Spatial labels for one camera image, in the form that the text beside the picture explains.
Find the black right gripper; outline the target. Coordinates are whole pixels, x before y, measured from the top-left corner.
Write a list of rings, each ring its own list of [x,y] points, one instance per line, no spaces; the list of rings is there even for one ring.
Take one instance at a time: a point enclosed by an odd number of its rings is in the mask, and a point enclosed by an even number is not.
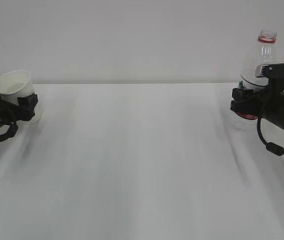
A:
[[[271,109],[284,105],[284,75],[267,79],[268,84],[260,91],[234,88],[230,110],[238,114],[257,116],[267,105]]]

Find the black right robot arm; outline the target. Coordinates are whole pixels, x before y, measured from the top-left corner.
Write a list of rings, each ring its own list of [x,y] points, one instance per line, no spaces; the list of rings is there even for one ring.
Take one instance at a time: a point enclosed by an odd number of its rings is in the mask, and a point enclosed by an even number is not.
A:
[[[257,132],[266,149],[278,156],[284,155],[284,148],[267,142],[261,131],[261,120],[266,119],[284,130],[284,62],[259,65],[255,77],[267,78],[268,85],[263,90],[255,92],[252,89],[234,88],[230,110],[236,114],[257,117]]]

